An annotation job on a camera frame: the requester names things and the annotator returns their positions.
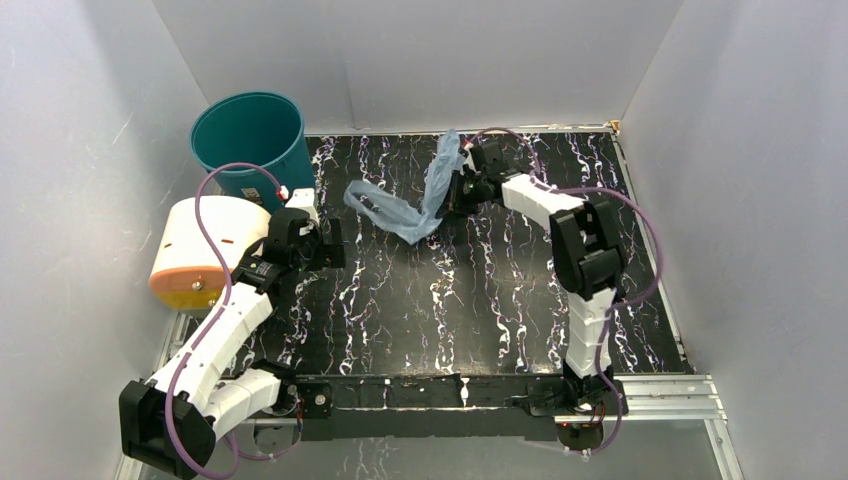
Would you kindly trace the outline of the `light blue plastic bag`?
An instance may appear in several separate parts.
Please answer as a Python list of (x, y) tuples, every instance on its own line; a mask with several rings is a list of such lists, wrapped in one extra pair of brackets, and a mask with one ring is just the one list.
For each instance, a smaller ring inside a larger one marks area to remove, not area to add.
[(390, 194), (377, 185), (354, 180), (344, 192), (344, 203), (366, 216), (379, 229), (413, 245), (430, 236), (441, 224), (437, 212), (445, 200), (454, 173), (459, 173), (465, 158), (460, 154), (461, 139), (450, 129), (438, 139), (437, 151), (430, 162), (420, 206)]

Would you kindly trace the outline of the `cream orange round container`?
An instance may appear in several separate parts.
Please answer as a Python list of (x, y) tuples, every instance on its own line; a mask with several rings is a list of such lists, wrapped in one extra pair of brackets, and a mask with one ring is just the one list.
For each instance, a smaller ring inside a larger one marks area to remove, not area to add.
[[(162, 303), (180, 312), (209, 310), (224, 289), (223, 269), (201, 233), (194, 207), (195, 200), (187, 198), (171, 208), (148, 281)], [(230, 269), (247, 247), (267, 235), (270, 214), (244, 199), (204, 195), (200, 214)]]

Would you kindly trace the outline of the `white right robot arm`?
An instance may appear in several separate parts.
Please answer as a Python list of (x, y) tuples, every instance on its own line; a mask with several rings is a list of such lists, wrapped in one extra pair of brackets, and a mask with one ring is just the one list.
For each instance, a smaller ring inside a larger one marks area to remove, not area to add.
[(524, 403), (555, 412), (590, 413), (608, 392), (610, 309), (624, 253), (608, 202), (591, 202), (509, 165), (495, 143), (461, 149), (442, 215), (471, 215), (484, 203), (515, 211), (544, 228), (554, 275), (567, 293), (569, 344), (560, 385), (529, 391)]

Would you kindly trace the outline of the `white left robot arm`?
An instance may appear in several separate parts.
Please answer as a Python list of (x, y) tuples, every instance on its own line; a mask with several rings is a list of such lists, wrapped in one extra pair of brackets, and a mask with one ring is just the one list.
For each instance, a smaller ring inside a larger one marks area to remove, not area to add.
[(216, 443), (241, 422), (265, 409), (304, 418), (316, 397), (330, 401), (328, 384), (301, 383), (293, 369), (269, 360), (254, 361), (232, 381), (222, 377), (299, 274), (345, 264), (339, 219), (316, 221), (302, 208), (278, 209), (186, 344), (149, 379), (133, 380), (120, 393), (123, 453), (180, 479), (210, 477), (205, 466)]

